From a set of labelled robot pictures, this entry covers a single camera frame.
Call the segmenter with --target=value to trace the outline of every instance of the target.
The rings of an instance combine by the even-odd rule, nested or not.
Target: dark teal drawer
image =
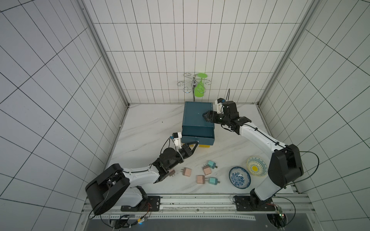
[[[212,103],[185,102],[182,119],[182,143],[198,141],[200,145],[213,145],[215,124],[205,121],[203,113],[213,110]]]

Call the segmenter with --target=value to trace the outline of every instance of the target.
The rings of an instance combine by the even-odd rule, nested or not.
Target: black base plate
[[[137,206],[121,206],[122,212],[142,212],[148,211],[148,203],[152,206],[152,212],[158,212],[161,205],[160,196],[148,196],[148,199],[143,199]]]
[[[237,211],[242,211],[242,212],[250,212],[250,211],[275,211],[275,206],[273,205],[268,205],[269,203],[272,202],[272,199],[268,199],[266,201],[265,205],[257,207],[257,209],[252,208],[249,205],[249,196],[234,196],[233,198],[235,205],[236,205],[236,210]]]

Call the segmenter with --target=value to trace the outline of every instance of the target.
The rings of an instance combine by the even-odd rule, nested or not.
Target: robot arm
[[[108,211],[116,203],[131,207],[140,206],[147,197],[142,184],[157,183],[174,173],[170,171],[177,164],[184,162],[194,154],[198,142],[186,143],[181,146],[181,133],[173,133],[176,149],[168,147],[151,165],[136,169],[123,169],[119,164],[113,164],[103,171],[85,187],[95,215]]]
[[[233,101],[216,100],[217,112],[203,114],[206,121],[226,125],[231,131],[244,136],[258,146],[270,159],[268,176],[250,192],[250,205],[257,208],[263,205],[277,191],[303,175],[299,149],[286,145],[256,127],[246,117],[240,117]]]

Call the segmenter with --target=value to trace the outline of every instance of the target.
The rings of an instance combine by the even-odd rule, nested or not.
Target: blue floral bowl
[[[233,167],[229,172],[231,183],[240,189],[248,188],[250,185],[250,175],[242,167]]]

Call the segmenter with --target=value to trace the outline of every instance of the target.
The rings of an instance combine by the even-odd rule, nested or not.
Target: white tiled wall
[[[317,172],[297,188],[325,230],[370,226],[369,5],[322,1],[261,104],[275,138],[319,156]],[[301,156],[305,178],[317,159]]]
[[[0,10],[0,230],[72,231],[124,101],[76,1]]]
[[[197,101],[259,101],[311,0],[84,0],[132,103],[192,100],[177,82],[205,72]]]

